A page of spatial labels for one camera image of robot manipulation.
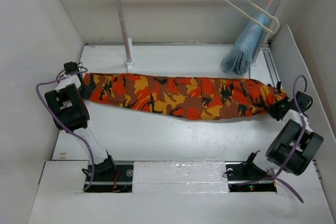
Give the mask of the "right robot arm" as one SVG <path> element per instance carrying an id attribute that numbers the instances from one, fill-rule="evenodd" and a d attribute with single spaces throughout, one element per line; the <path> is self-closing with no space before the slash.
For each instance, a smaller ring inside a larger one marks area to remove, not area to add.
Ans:
<path id="1" fill-rule="evenodd" d="M 296 176 L 306 170 L 323 143 L 323 136 L 309 126 L 304 113 L 312 102 L 312 97 L 298 91 L 294 99 L 286 97 L 268 109 L 270 116 L 282 121 L 284 127 L 267 149 L 267 161 Z"/>

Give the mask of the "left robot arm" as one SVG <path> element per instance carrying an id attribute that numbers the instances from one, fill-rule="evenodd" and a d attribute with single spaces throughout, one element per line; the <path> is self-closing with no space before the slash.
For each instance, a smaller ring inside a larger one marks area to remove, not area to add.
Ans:
<path id="1" fill-rule="evenodd" d="M 117 175 L 117 167 L 112 156 L 103 150 L 94 137 L 88 121 L 90 120 L 85 100 L 91 88 L 84 84 L 79 64 L 68 62 L 59 74 L 58 85 L 45 93 L 47 108 L 56 116 L 54 123 L 59 130 L 67 128 L 77 138 L 80 146 L 90 159 L 83 172 L 95 178 L 112 180 Z"/>

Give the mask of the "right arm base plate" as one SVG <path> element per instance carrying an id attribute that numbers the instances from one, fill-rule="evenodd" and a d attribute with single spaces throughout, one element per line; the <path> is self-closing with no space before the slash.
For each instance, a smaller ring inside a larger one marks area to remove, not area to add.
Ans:
<path id="1" fill-rule="evenodd" d="M 223 177 L 227 179 L 230 193 L 276 193 L 276 184 L 271 177 L 253 163 L 227 162 Z"/>

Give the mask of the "orange camouflage trousers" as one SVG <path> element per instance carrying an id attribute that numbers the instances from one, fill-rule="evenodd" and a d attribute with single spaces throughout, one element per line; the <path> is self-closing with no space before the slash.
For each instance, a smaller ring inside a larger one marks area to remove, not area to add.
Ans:
<path id="1" fill-rule="evenodd" d="M 86 73 L 91 102 L 173 116 L 216 121 L 267 113 L 288 95 L 255 79 L 163 77 L 135 73 Z"/>

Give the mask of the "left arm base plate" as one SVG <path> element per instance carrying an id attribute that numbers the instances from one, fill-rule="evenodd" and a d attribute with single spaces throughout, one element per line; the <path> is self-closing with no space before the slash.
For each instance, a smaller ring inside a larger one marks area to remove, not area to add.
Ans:
<path id="1" fill-rule="evenodd" d="M 116 170 L 112 174 L 94 175 L 90 184 L 90 173 L 88 169 L 82 169 L 86 176 L 84 192 L 86 193 L 131 193 L 133 185 L 134 162 L 117 161 Z"/>

